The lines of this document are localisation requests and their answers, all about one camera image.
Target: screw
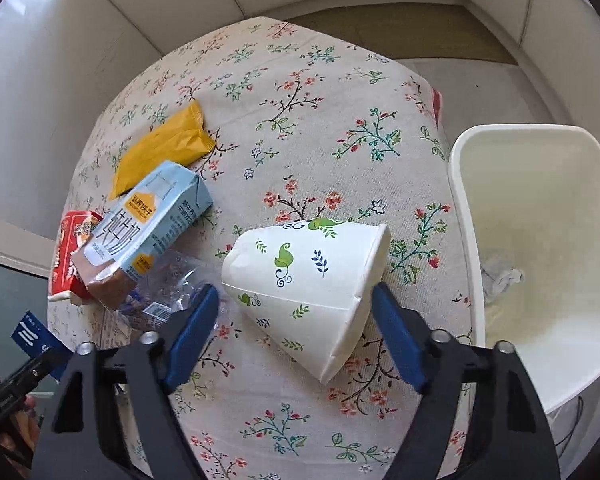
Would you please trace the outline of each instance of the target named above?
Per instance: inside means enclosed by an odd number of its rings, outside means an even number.
[[[158,341],[158,339],[160,339],[160,335],[157,332],[154,332],[153,330],[150,332],[145,332],[140,336],[140,342],[143,345],[151,345],[152,343]]]
[[[446,330],[434,330],[431,332],[431,339],[436,343],[448,343],[451,341],[451,334]]]
[[[516,351],[516,347],[513,346],[513,343],[510,343],[509,341],[498,341],[496,343],[496,348],[503,354],[513,354],[513,352]]]
[[[80,343],[77,347],[75,347],[75,352],[80,355],[87,355],[93,352],[96,349],[96,345],[91,341],[85,341],[84,343]]]

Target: red snack package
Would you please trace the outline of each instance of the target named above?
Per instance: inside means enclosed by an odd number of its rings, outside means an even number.
[[[88,240],[101,220],[102,216],[94,211],[68,211],[64,215],[49,284],[49,301],[70,300],[81,305],[93,299],[78,276],[71,255]]]

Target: plastic bag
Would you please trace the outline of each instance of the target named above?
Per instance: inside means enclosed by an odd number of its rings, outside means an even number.
[[[202,127],[204,115],[193,102],[127,150],[113,177],[109,199],[130,190],[165,160],[188,166],[209,153],[216,142]]]
[[[205,283],[211,283],[221,299],[226,296],[215,267],[193,256],[168,250],[140,279],[120,306],[119,313],[131,328],[156,330],[173,312],[187,308]]]

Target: white paper cup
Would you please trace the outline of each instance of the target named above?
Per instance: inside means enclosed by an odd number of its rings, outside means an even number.
[[[382,278],[391,235],[326,218],[252,229],[222,264],[238,305],[322,384],[353,352]]]

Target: blue gripper pad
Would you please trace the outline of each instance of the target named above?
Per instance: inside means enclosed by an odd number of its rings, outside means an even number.
[[[409,314],[419,314],[402,308],[384,282],[373,288],[371,310],[400,377],[422,393],[429,382],[422,367],[423,349],[407,328]]]
[[[197,296],[191,298],[191,303],[195,301]],[[167,376],[162,382],[168,393],[173,393],[178,386],[189,382],[191,371],[216,324],[219,303],[218,291],[211,286],[200,299],[200,304],[189,316],[186,325],[171,347]]]

